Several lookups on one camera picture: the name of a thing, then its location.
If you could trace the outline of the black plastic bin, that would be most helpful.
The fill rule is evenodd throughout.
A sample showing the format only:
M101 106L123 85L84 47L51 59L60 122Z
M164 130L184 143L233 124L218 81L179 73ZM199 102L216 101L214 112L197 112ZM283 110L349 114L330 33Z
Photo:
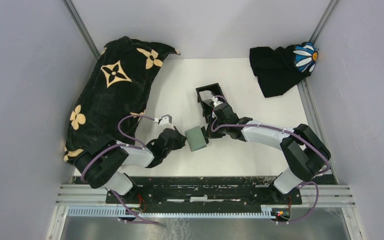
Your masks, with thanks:
M226 103L223 91L219 83L213 83L195 89L197 94L197 102L202 108L202 116L207 124L211 124L213 119L213 109L215 103Z

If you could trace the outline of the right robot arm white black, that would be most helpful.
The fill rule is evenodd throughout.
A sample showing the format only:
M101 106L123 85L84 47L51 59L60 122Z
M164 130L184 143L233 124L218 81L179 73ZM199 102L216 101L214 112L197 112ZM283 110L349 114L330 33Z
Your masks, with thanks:
M211 133L263 144L283 153L288 167L271 183L268 196L273 203L282 204L289 198L293 188L310 182L330 169L331 153L308 125L273 126L250 117L239 118L226 102L216 101L209 106Z

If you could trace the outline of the green leather card holder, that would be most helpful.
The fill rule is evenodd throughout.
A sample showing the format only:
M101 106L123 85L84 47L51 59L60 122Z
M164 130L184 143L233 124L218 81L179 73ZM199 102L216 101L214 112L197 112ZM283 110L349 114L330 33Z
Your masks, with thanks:
M206 148L209 140L204 136L205 128L195 126L185 131L185 137L191 152Z

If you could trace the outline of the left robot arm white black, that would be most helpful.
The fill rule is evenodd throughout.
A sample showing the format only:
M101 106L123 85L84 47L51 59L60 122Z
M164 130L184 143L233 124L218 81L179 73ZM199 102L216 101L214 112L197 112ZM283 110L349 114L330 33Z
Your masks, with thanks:
M92 189L113 190L129 204L136 200L138 191L126 173L118 172L123 165L154 168L174 150L186 145L187 138L176 128L166 128L158 138L145 147L115 140L110 135L98 138L86 150L74 158L73 164L81 172L81 181Z

